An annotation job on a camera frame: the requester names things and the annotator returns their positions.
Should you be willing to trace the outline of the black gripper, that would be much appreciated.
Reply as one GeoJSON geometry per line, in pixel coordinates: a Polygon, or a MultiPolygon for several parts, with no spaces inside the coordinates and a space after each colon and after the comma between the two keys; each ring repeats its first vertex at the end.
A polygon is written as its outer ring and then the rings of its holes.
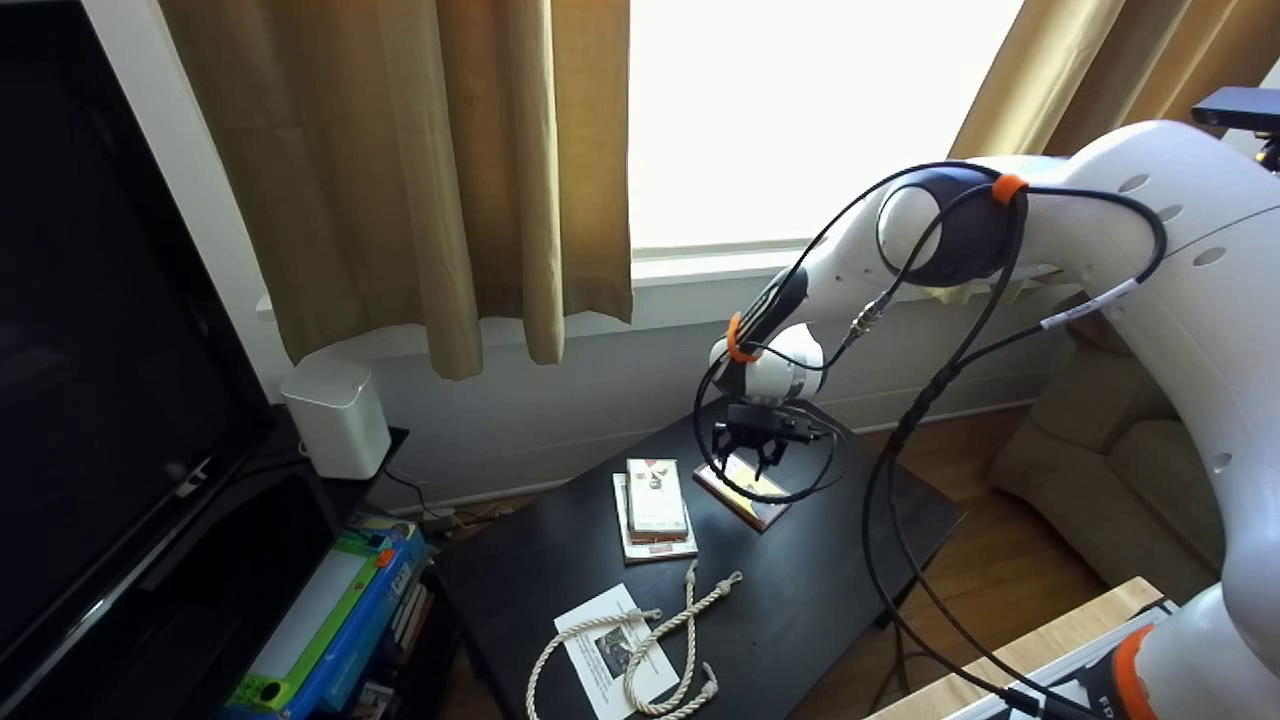
{"type": "Polygon", "coordinates": [[[759,468],[772,468],[793,445],[814,439],[818,428],[795,407],[727,401],[713,407],[708,455],[725,465],[735,453],[751,453],[759,468]]]}

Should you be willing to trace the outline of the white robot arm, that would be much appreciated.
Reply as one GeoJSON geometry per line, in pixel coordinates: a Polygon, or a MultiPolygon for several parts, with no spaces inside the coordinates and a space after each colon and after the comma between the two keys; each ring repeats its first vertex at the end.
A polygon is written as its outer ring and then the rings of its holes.
{"type": "Polygon", "coordinates": [[[1073,154],[893,171],[727,319],[708,385],[751,407],[819,393],[839,360],[814,326],[870,326],[902,286],[1048,273],[1179,411],[1209,477],[1222,577],[1108,654],[1119,720],[1280,715],[1280,174],[1224,138],[1140,118],[1073,154]]]}

